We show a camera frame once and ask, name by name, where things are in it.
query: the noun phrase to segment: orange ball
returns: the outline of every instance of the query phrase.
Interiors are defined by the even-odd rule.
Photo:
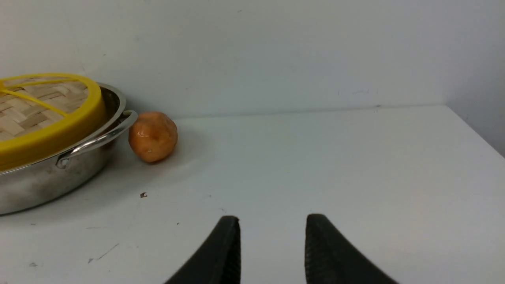
[[[148,163],[168,157],[174,151],[177,139],[177,126],[161,112],[139,114],[128,135],[133,152]]]

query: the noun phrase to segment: woven bamboo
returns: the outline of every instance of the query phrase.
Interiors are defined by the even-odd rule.
[[[77,110],[88,97],[84,83],[68,78],[25,78],[4,81],[3,84],[5,89],[35,100],[0,91],[0,141],[48,127]],[[48,106],[35,102],[37,100]]]

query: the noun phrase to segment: yellow rim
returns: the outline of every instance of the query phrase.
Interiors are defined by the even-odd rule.
[[[9,78],[3,78],[2,81],[7,81],[7,80],[16,80],[16,79],[25,79],[25,78],[31,78],[31,77],[45,77],[45,76],[51,76],[51,77],[63,77],[61,81],[69,81],[66,78],[71,78],[75,81],[80,81],[86,85],[88,88],[88,98],[86,101],[82,104],[82,106],[74,111],[71,114],[67,114],[65,119],[62,119],[46,128],[43,129],[43,131],[35,131],[26,135],[23,135],[21,137],[16,137],[14,139],[10,139],[7,141],[0,142],[0,157],[6,156],[9,154],[9,152],[16,152],[15,150],[19,150],[22,148],[27,148],[27,147],[34,147],[37,145],[38,142],[41,140],[44,140],[48,137],[55,136],[55,135],[62,135],[62,134],[68,134],[72,135],[72,132],[69,132],[69,130],[74,129],[74,131],[79,131],[78,129],[75,129],[74,126],[77,125],[80,121],[85,119],[86,117],[89,117],[89,111],[95,109],[102,101],[102,93],[100,91],[100,87],[98,86],[97,83],[95,83],[93,80],[90,80],[86,77],[75,75],[75,74],[65,74],[65,73],[47,73],[47,74],[29,74],[29,75],[21,75],[21,76],[15,76],[15,77],[9,77]],[[6,89],[6,88],[11,88],[11,86],[2,86],[0,83],[0,88]]]

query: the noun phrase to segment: stainless steel pot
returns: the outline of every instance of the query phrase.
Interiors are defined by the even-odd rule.
[[[97,174],[114,149],[115,139],[136,120],[125,111],[118,90],[100,84],[109,121],[79,143],[43,160],[0,172],[0,215],[27,209],[59,197]]]

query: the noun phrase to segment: bamboo steamer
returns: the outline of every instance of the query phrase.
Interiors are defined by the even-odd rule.
[[[79,142],[107,119],[98,84],[74,74],[0,79],[0,172]]]

